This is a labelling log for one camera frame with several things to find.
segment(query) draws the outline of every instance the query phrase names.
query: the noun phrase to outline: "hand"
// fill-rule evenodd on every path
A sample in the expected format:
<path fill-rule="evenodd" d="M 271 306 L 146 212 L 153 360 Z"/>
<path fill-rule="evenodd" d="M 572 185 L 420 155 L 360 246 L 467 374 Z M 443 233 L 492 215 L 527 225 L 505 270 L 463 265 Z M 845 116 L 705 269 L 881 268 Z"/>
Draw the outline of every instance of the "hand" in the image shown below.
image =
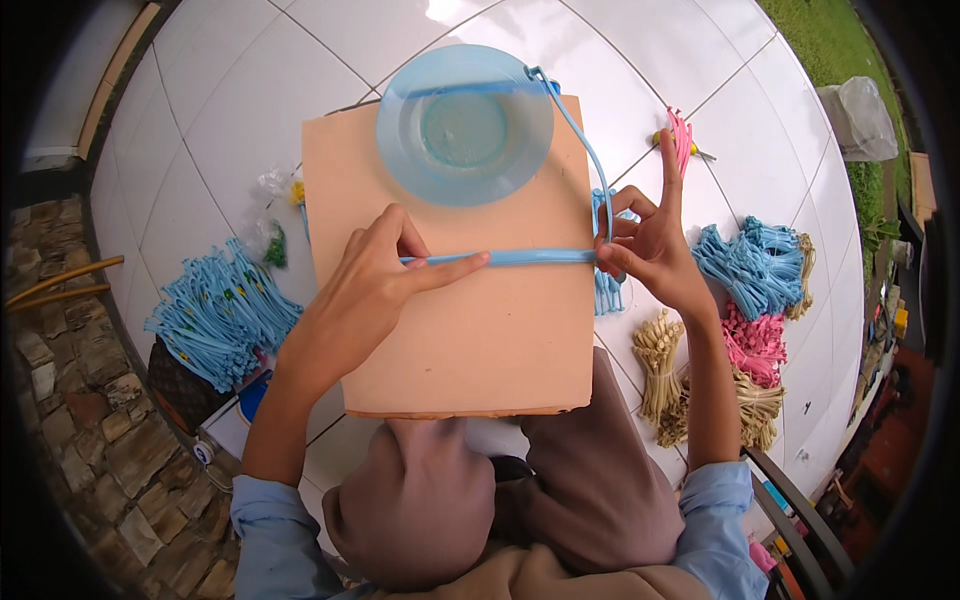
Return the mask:
<path fill-rule="evenodd" d="M 280 347 L 276 378 L 316 401 L 367 360 L 394 330 L 411 296 L 449 285 L 490 262 L 489 252 L 435 266 L 423 258 L 403 265 L 402 255 L 430 253 L 406 210 L 391 204 L 370 228 L 350 236 L 337 270 Z"/>
<path fill-rule="evenodd" d="M 630 208 L 640 222 L 613 217 L 613 241 L 605 244 L 607 207 L 597 210 L 600 233 L 593 240 L 601 271 L 612 276 L 620 272 L 639 279 L 654 297 L 689 317 L 716 310 L 713 296 L 684 239 L 680 222 L 684 180 L 677 167 L 677 150 L 670 131 L 660 131 L 663 159 L 663 195 L 656 206 L 632 185 L 612 197 L 613 214 Z"/>

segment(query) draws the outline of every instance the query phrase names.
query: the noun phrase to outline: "light blue sleeve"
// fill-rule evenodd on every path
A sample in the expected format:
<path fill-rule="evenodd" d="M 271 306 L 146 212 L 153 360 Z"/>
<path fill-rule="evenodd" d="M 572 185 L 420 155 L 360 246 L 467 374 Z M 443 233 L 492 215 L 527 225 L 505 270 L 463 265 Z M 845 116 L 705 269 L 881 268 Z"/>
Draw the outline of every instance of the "light blue sleeve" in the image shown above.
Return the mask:
<path fill-rule="evenodd" d="M 243 540 L 233 584 L 237 600 L 348 600 L 373 592 L 369 584 L 344 591 L 317 544 L 320 524 L 306 512 L 296 489 L 235 477 L 230 518 Z"/>
<path fill-rule="evenodd" d="M 746 463 L 703 465 L 680 496 L 686 528 L 673 565 L 699 579 L 715 600 L 763 598 L 768 580 L 750 558 L 741 523 L 754 499 Z"/>

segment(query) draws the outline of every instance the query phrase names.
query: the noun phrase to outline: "screwdriver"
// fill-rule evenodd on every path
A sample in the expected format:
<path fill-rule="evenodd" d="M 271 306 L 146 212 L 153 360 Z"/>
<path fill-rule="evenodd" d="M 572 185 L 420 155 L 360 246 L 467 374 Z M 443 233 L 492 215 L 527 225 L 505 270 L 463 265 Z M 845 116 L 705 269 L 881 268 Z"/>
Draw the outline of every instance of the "screwdriver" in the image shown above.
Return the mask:
<path fill-rule="evenodd" d="M 670 138 L 671 138 L 671 139 L 676 139 L 676 137 L 674 137 L 673 133 L 670 134 Z M 657 146 L 658 144 L 660 144 L 660 132 L 654 132 L 654 146 Z M 716 160 L 716 159 L 717 159 L 716 156 L 714 156 L 714 155 L 709 155 L 709 154 L 707 154 L 706 152 L 704 152 L 703 150 L 700 150 L 699 148 L 697 148 L 697 145 L 694 144 L 694 143 L 692 143 L 692 142 L 690 143 L 690 155 L 691 155 L 691 156 L 700 155 L 700 156 L 702 156 L 703 158 L 707 158 L 707 159 L 709 159 L 709 160 Z"/>

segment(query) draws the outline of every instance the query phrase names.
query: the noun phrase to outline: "person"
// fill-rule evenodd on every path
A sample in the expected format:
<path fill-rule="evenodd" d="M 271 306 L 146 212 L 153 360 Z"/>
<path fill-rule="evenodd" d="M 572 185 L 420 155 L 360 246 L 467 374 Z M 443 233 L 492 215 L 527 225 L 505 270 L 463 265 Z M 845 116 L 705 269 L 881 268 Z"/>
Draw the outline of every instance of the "person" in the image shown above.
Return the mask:
<path fill-rule="evenodd" d="M 601 206 L 595 244 L 600 269 L 635 277 L 684 320 L 690 473 L 679 503 L 631 422 L 607 353 L 595 348 L 588 406 L 520 419 L 526 463 L 470 450 L 463 420 L 386 420 L 365 462 L 324 495 L 327 533 L 366 580 L 344 591 L 297 492 L 307 416 L 390 334 L 404 302 L 490 260 L 480 252 L 402 265 L 401 255 L 429 253 L 394 204 L 350 236 L 277 355 L 234 480 L 238 599 L 763 596 L 766 579 L 740 529 L 753 489 L 738 462 L 739 409 L 717 305 L 684 239 L 683 182 L 668 130 L 660 140 L 660 205 L 624 188 L 613 212 L 629 207 L 639 223 L 608 224 Z M 607 227 L 610 244 L 602 243 Z"/>

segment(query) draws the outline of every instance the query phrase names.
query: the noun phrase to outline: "yellow handle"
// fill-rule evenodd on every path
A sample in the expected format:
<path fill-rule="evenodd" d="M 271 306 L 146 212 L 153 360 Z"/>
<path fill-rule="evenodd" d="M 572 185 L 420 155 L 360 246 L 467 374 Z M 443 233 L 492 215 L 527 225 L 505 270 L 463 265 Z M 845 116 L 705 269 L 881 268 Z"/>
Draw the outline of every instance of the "yellow handle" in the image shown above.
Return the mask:
<path fill-rule="evenodd" d="M 676 140 L 677 137 L 676 137 L 673 133 L 670 133 L 670 139 Z M 654 144 L 656 145 L 656 144 L 659 144 L 659 143 L 660 143 L 660 132 L 654 132 Z M 694 155 L 696 155 L 696 154 L 697 154 L 697 145 L 691 142 L 691 143 L 690 143 L 690 155 L 691 155 L 691 156 L 694 156 Z"/>

